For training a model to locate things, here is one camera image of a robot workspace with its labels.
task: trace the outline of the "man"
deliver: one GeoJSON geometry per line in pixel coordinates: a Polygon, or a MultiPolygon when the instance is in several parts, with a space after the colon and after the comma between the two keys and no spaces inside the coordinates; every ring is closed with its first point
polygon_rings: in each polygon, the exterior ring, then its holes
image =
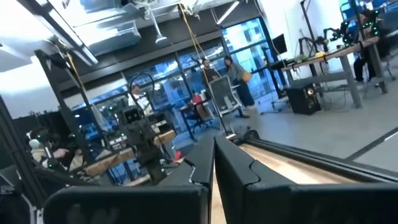
{"type": "MultiPolygon", "coordinates": [[[[365,9],[363,12],[360,13],[359,19],[361,20],[361,24],[365,24],[369,21],[372,17],[374,12],[369,9],[365,9]]],[[[384,27],[382,20],[378,19],[373,26],[364,29],[365,39],[372,37],[372,29],[377,26],[379,29],[379,36],[380,41],[377,43],[377,50],[379,52],[380,58],[384,58],[389,55],[389,44],[387,41],[383,40],[383,38],[388,34],[388,29],[384,27]]],[[[371,56],[369,52],[369,48],[365,48],[363,50],[363,55],[359,56],[354,62],[354,72],[355,72],[355,79],[357,82],[363,82],[363,66],[368,63],[368,71],[369,71],[369,80],[376,77],[376,72],[374,70],[373,64],[371,62],[371,56]]]]}
{"type": "Polygon", "coordinates": [[[206,75],[207,77],[207,83],[216,80],[217,78],[220,77],[220,75],[218,74],[218,72],[214,69],[210,67],[210,61],[207,58],[202,58],[201,63],[203,64],[203,73],[206,75]]]}
{"type": "Polygon", "coordinates": [[[144,110],[145,115],[153,113],[152,106],[150,105],[147,97],[141,94],[141,89],[136,84],[133,84],[131,87],[129,106],[134,106],[136,104],[136,102],[132,99],[132,96],[137,100],[139,106],[144,110]]]}
{"type": "MultiPolygon", "coordinates": [[[[29,146],[32,148],[30,150],[32,157],[43,167],[47,168],[49,166],[49,160],[45,151],[45,146],[39,141],[40,135],[44,133],[48,133],[45,128],[37,128],[27,133],[27,137],[29,138],[29,146]]],[[[50,150],[53,150],[52,154],[54,158],[56,158],[63,168],[65,170],[73,170],[80,167],[83,162],[76,162],[75,158],[81,154],[81,151],[78,149],[75,153],[71,153],[68,149],[58,147],[58,136],[56,134],[53,134],[52,136],[53,138],[47,141],[48,146],[50,147],[50,150]]]]}

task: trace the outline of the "jeans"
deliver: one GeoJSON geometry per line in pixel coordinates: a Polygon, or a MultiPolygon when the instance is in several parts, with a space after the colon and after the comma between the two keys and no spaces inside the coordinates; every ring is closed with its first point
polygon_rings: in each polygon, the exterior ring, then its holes
{"type": "Polygon", "coordinates": [[[376,76],[376,72],[374,71],[374,67],[371,62],[369,50],[365,49],[364,57],[358,57],[354,62],[354,73],[356,81],[363,81],[363,67],[366,63],[368,63],[369,79],[372,79],[376,76]]]}

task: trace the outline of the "computer tower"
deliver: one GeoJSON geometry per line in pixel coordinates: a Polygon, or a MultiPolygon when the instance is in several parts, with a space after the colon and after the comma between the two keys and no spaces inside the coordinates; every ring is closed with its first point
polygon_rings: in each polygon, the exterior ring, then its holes
{"type": "Polygon", "coordinates": [[[321,110],[313,84],[286,89],[294,113],[311,115],[321,110]]]}

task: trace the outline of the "orange bag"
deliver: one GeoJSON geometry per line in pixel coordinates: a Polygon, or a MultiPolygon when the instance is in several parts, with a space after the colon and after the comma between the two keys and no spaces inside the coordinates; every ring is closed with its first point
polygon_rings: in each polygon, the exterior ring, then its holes
{"type": "Polygon", "coordinates": [[[247,72],[247,71],[244,71],[243,72],[243,76],[242,76],[242,80],[244,81],[244,82],[249,82],[250,81],[250,79],[251,79],[251,73],[250,72],[247,72]]]}

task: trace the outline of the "gray floor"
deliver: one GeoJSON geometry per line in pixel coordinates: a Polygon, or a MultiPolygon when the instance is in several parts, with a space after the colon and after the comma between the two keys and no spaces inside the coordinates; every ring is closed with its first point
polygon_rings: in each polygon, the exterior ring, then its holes
{"type": "MultiPolygon", "coordinates": [[[[394,60],[392,72],[398,74],[398,58],[394,60]]],[[[227,123],[235,129],[249,125],[258,130],[260,137],[268,141],[294,146],[329,156],[346,158],[398,126],[398,81],[388,79],[388,94],[380,89],[364,86],[361,91],[363,107],[354,109],[349,93],[329,93],[326,95],[325,110],[311,116],[291,113],[283,104],[281,113],[272,112],[270,97],[256,100],[264,115],[249,119],[233,118],[227,123]]],[[[205,134],[218,134],[209,129],[205,134]]],[[[178,145],[191,144],[184,138],[178,145]]],[[[398,135],[371,149],[356,159],[356,162],[398,172],[398,135]]]]}

